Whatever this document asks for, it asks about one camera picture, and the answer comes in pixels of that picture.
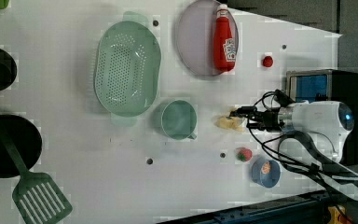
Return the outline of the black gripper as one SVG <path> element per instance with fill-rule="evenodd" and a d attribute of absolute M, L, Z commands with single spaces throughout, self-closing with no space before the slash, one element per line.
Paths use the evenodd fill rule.
<path fill-rule="evenodd" d="M 246 127 L 248 129 L 279 132 L 282 127 L 278 120 L 279 110 L 279 107 L 275 107 L 266 111 L 258 111 L 255 106 L 242 106 L 234 111 L 234 116 L 247 119 Z"/>

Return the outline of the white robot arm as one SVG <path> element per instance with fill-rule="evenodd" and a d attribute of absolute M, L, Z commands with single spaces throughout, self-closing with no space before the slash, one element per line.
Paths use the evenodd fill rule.
<path fill-rule="evenodd" d="M 340 163 L 344 145 L 354 130 L 354 115 L 347 105 L 304 101 L 263 112 L 242 106 L 230 115 L 246 118 L 250 130 L 280 132 L 275 154 L 286 170 L 358 202 L 358 174 Z"/>

